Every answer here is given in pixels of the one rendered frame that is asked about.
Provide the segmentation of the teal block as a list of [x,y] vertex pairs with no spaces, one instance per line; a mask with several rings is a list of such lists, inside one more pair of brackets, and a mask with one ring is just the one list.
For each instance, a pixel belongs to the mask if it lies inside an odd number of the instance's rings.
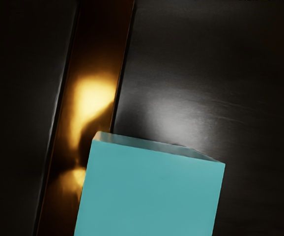
[[224,171],[191,148],[99,131],[74,236],[212,236]]

